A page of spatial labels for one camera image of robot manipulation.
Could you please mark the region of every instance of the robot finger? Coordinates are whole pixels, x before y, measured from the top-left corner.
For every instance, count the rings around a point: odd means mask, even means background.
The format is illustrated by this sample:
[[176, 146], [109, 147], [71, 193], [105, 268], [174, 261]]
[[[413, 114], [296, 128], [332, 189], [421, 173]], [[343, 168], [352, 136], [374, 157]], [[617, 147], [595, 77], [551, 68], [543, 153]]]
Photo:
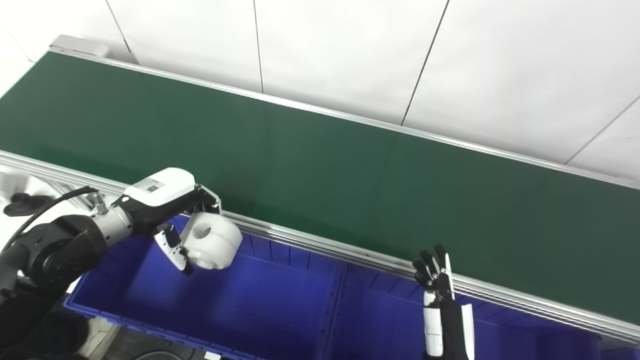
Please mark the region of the robot finger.
[[449, 253], [444, 249], [444, 246], [442, 244], [436, 245], [435, 249], [436, 255], [438, 256], [438, 261], [440, 262], [440, 266], [451, 272], [451, 260], [449, 260]]
[[440, 265], [438, 265], [436, 258], [434, 258], [431, 255], [431, 253], [429, 253], [427, 250], [424, 250], [424, 249], [420, 250], [420, 257], [429, 268], [429, 273], [431, 274], [431, 277], [435, 279], [440, 273]]

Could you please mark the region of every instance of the white wall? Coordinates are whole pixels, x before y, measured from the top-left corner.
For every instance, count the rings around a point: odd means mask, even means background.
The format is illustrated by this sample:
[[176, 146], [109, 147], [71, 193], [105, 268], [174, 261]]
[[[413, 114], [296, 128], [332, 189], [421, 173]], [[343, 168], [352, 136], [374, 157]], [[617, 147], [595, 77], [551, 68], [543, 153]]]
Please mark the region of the white wall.
[[639, 4], [0, 0], [0, 58], [35, 61], [66, 33], [120, 60], [640, 181]]

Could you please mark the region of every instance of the blue crate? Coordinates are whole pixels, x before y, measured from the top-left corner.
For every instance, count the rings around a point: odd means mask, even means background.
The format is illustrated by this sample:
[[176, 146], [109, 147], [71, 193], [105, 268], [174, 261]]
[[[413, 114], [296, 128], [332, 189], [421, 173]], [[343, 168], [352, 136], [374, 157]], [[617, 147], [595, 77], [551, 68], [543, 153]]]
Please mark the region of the blue crate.
[[[184, 227], [186, 219], [174, 224]], [[478, 360], [599, 360], [598, 336], [471, 297]], [[178, 272], [148, 238], [108, 250], [65, 305], [237, 360], [422, 359], [414, 282], [244, 236], [224, 270]], [[602, 360], [640, 360], [610, 350]]]

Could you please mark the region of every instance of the white plastic part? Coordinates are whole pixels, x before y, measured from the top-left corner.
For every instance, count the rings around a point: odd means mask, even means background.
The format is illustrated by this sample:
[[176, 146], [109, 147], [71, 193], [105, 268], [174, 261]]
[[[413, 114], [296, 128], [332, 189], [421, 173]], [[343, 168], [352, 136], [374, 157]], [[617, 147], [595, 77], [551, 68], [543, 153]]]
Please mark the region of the white plastic part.
[[242, 233], [229, 219], [218, 214], [195, 213], [180, 238], [189, 260], [204, 269], [223, 269], [231, 265]]
[[193, 191], [195, 185], [190, 172], [170, 167], [131, 185], [124, 195], [148, 206], [160, 206]]
[[205, 358], [206, 360], [220, 360], [220, 359], [222, 359], [222, 356], [221, 356], [221, 355], [216, 354], [215, 352], [207, 351], [207, 352], [204, 354], [204, 358]]
[[476, 358], [476, 332], [474, 329], [474, 308], [471, 304], [462, 305], [462, 326], [465, 330], [465, 349], [467, 358]]
[[424, 308], [424, 339], [427, 354], [440, 357], [444, 353], [442, 342], [442, 319], [440, 309], [432, 307]]
[[14, 193], [23, 192], [28, 180], [27, 174], [0, 166], [0, 204], [9, 202]]

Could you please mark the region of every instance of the white label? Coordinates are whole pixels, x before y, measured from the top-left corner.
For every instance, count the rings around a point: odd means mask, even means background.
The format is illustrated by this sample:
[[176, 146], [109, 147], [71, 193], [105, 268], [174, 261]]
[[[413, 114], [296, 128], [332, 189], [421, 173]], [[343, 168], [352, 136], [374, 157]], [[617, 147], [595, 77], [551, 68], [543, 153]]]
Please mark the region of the white label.
[[152, 179], [151, 177], [142, 179], [141, 181], [138, 181], [137, 183], [133, 184], [134, 188], [140, 189], [145, 193], [152, 193], [163, 186], [164, 186], [163, 183], [161, 183], [158, 180]]

